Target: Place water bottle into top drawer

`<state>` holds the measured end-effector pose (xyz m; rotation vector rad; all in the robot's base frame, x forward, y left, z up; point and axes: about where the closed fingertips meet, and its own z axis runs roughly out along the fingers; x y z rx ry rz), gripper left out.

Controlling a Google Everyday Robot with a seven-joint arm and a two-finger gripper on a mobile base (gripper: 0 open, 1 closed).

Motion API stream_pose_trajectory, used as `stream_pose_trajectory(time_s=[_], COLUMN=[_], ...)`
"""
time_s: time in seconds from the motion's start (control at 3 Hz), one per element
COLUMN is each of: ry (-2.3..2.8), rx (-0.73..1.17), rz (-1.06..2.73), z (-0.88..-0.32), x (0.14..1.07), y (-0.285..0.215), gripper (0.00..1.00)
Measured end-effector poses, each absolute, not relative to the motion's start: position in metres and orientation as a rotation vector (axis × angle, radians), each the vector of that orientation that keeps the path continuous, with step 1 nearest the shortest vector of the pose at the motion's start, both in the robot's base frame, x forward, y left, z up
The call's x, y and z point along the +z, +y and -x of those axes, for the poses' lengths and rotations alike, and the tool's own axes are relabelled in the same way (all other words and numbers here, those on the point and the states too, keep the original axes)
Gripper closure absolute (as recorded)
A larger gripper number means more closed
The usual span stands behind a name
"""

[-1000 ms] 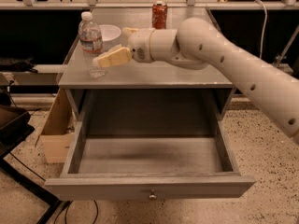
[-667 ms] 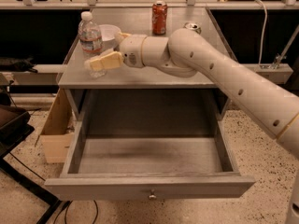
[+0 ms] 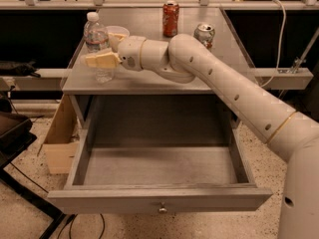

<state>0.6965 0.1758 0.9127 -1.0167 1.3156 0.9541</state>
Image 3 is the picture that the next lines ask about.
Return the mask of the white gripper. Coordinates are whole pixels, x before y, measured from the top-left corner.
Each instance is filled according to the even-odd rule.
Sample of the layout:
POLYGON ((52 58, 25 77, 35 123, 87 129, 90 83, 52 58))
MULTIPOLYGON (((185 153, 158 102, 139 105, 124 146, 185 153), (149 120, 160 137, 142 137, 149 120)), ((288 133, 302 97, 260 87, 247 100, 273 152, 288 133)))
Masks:
POLYGON ((130 36, 125 34, 109 34, 109 49, 97 53, 90 53, 84 56, 84 63, 90 68, 114 69, 120 63, 127 70, 141 71, 142 46, 146 41, 145 37, 130 36))

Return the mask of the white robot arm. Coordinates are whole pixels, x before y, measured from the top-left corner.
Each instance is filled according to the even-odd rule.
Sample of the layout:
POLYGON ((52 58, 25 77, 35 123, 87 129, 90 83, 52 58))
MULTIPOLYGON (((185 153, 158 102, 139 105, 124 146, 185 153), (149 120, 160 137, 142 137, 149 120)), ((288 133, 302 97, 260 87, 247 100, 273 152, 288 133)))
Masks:
POLYGON ((230 68, 198 40, 178 34, 168 42, 124 38, 116 51, 89 53, 90 68, 153 71, 161 77, 206 83, 269 149, 287 162, 278 239, 319 237, 319 123, 230 68))

